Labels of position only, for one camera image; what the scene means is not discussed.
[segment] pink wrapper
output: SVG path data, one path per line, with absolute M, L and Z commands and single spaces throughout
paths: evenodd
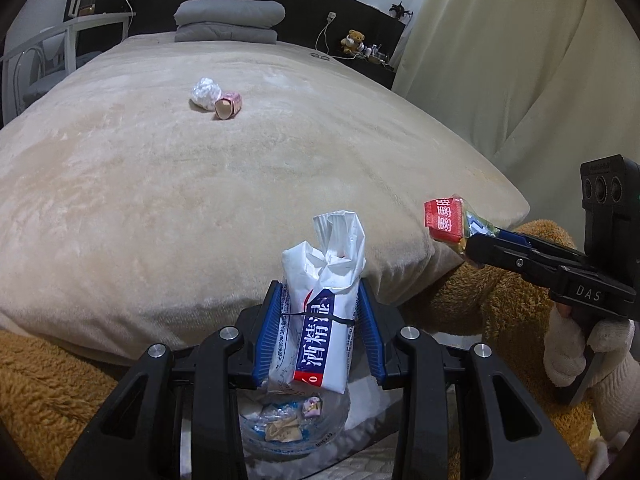
M 242 96 L 238 92 L 226 92 L 216 101 L 215 108 L 220 119 L 230 119 L 241 110 Z

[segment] eyeglasses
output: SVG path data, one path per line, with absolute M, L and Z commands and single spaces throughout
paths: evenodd
M 317 52 L 310 52 L 309 54 L 311 54 L 313 57 L 317 57 L 318 59 L 322 59 L 325 61 L 329 61 L 329 56 L 325 56 L 324 54 L 318 54 Z

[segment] black rubber band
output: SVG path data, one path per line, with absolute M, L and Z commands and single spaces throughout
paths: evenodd
M 333 314 L 316 314 L 315 312 L 296 312 L 295 314 L 280 314 L 281 316 L 309 316 L 317 317 L 318 319 L 328 319 L 329 321 L 335 321 L 341 325 L 354 326 L 356 322 L 353 319 L 344 319 L 334 316 Z

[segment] beige curtain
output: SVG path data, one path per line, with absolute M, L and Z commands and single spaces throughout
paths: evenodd
M 394 91 L 584 238 L 579 167 L 640 162 L 640 41 L 613 0 L 425 0 Z

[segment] brown fur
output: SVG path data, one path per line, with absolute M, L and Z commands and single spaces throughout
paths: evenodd
M 520 231 L 574 246 L 553 222 L 535 221 Z M 551 302 L 546 290 L 516 274 L 463 264 L 402 308 L 405 319 L 431 332 L 482 333 L 516 373 L 586 468 L 593 424 L 591 401 L 573 409 L 558 405 L 542 363 Z M 46 480 L 53 479 L 72 444 L 115 380 L 99 368 L 36 338 L 0 332 L 0 418 Z M 459 477 L 452 450 L 450 478 Z

